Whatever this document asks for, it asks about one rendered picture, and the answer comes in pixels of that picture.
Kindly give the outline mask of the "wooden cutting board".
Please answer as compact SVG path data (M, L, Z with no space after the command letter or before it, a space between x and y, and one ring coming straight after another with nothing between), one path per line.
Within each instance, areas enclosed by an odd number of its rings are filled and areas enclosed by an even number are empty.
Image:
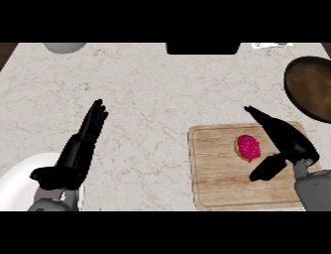
M251 162L235 150L242 135L259 141L260 157ZM248 179L262 160L278 154L257 123L194 126L188 140L194 202L200 210L303 210L291 163L270 181Z

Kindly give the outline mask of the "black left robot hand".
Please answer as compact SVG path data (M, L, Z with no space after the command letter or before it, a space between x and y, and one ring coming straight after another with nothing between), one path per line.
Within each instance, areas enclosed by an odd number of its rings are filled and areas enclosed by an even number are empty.
M43 190L73 191L80 188L107 116L102 100L98 99L86 113L80 131L68 140L56 164L52 167L37 168L30 175Z

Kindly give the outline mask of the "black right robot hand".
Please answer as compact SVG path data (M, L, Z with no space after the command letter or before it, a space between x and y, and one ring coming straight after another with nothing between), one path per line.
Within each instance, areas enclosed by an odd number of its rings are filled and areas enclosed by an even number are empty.
M285 121L270 117L253 106L245 111L263 128L278 153L267 156L253 172L250 180L269 181L285 169L287 162L294 166L294 177L298 179L309 174L309 167L318 162L319 154L304 134Z

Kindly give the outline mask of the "dark brown round pan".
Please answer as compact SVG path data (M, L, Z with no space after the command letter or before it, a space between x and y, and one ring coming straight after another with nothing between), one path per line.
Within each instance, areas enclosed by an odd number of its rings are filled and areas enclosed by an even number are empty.
M297 109L331 124L331 60L300 57L287 65L284 90Z

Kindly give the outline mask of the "white printed paper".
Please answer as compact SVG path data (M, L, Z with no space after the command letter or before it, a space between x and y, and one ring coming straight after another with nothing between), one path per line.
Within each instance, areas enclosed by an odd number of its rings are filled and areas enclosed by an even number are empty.
M254 50L284 48L284 47L293 47L293 43L251 43L251 47Z

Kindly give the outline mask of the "grey round bowl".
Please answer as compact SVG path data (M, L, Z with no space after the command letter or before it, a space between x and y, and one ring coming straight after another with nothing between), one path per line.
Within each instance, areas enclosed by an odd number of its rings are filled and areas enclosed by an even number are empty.
M45 43L45 46L55 54L70 54L84 47L84 43Z

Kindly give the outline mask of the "white round plate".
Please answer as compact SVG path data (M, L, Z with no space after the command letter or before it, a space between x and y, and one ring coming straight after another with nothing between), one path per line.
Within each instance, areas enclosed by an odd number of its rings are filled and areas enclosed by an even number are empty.
M0 178L0 211L30 211L34 203L39 182L30 178L37 168L50 167L56 164L58 153L34 155L18 163ZM83 188L80 191L80 210L83 210Z

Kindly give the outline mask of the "black rectangular appliance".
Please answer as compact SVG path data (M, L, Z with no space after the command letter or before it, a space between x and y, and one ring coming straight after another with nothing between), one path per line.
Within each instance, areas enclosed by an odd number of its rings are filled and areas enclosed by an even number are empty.
M233 55L239 43L167 43L169 55Z

